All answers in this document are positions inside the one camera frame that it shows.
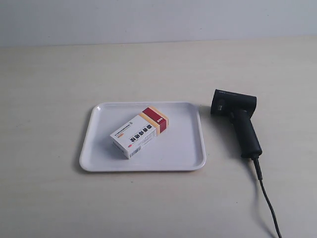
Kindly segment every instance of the white table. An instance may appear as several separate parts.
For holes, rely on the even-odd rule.
[[[283,237],[315,238],[316,87],[317,37],[0,49],[0,237],[275,235],[233,129],[210,119],[218,88],[258,97],[252,122]],[[201,170],[79,168],[94,105],[174,100],[201,105]]]

